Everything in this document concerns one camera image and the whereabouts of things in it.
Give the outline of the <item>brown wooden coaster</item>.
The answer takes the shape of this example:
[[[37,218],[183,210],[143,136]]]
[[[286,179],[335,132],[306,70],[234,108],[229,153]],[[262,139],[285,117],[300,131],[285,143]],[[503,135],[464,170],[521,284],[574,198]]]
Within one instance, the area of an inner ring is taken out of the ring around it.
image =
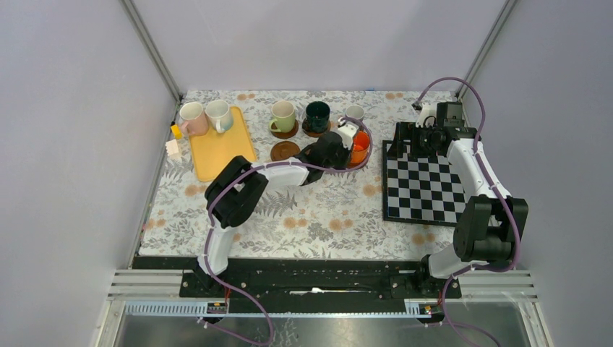
[[[327,127],[326,127],[325,131],[323,131],[323,132],[311,132],[311,131],[308,130],[306,123],[303,122],[301,124],[301,129],[302,129],[303,133],[305,135],[309,136],[309,137],[314,137],[314,138],[318,138],[318,137],[323,136],[324,134],[327,134],[331,130],[331,127],[332,127],[332,122],[329,121],[327,123]]]
[[[286,160],[290,157],[299,154],[300,147],[292,141],[281,141],[275,144],[270,151],[271,161]]]
[[[289,131],[289,132],[279,132],[279,130],[276,127],[275,123],[272,123],[270,125],[270,132],[271,132],[271,134],[274,137],[277,137],[279,139],[289,139],[289,138],[292,138],[292,137],[294,137],[297,134],[298,130],[299,130],[299,123],[298,123],[298,121],[294,122],[294,126],[293,126],[292,130]]]

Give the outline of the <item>orange mug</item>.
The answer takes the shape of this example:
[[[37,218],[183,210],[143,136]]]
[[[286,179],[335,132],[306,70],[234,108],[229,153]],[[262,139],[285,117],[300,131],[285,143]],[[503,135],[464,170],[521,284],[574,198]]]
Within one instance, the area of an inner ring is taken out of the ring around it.
[[[353,139],[353,150],[351,152],[350,165],[357,166],[362,163],[368,154],[370,147],[370,137],[366,132],[358,131]]]

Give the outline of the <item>dark green mug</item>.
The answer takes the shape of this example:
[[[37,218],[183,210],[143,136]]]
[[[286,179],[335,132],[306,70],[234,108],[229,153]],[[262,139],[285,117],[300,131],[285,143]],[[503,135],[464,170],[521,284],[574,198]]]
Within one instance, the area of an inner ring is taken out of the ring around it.
[[[330,122],[330,107],[323,101],[313,101],[305,108],[303,130],[322,134],[327,131]]]

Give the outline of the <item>grey mug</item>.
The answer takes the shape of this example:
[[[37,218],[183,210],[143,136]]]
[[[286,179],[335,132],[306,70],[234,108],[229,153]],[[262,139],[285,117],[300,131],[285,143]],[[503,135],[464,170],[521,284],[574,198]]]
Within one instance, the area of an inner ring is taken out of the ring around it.
[[[351,105],[346,108],[345,116],[352,119],[357,119],[359,121],[363,121],[365,116],[365,110],[359,105]]]

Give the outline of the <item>light green mug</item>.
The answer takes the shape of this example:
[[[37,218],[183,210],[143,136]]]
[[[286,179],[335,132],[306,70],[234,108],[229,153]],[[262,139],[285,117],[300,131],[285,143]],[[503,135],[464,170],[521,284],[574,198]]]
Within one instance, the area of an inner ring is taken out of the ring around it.
[[[271,114],[272,119],[269,123],[269,130],[273,134],[285,134],[293,130],[296,122],[296,109],[291,102],[280,100],[274,103],[271,108]]]

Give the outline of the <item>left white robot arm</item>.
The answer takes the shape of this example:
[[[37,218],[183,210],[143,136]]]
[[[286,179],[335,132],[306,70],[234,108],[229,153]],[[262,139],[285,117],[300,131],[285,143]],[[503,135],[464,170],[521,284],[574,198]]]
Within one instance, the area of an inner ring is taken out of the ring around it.
[[[325,173],[345,172],[352,150],[351,136],[329,132],[285,160],[255,164],[241,155],[233,158],[205,192],[210,229],[197,256],[202,269],[197,288],[208,297],[222,292],[221,273],[228,267],[233,235],[252,216],[266,190],[306,186]]]

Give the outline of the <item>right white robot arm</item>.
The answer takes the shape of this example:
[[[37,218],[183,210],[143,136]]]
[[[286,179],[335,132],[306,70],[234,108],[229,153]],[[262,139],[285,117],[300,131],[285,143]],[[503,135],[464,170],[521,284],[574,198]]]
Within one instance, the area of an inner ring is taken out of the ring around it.
[[[482,128],[466,126],[460,119],[459,102],[438,103],[434,112],[420,103],[416,122],[401,121],[395,132],[389,158],[404,154],[413,158],[444,155],[459,175],[465,197],[453,232],[453,242],[425,257],[426,271],[414,281],[421,296],[432,298],[443,288],[443,278],[469,270],[496,273],[512,270],[520,256],[520,241],[528,216],[528,204],[514,198],[495,176],[481,143]]]

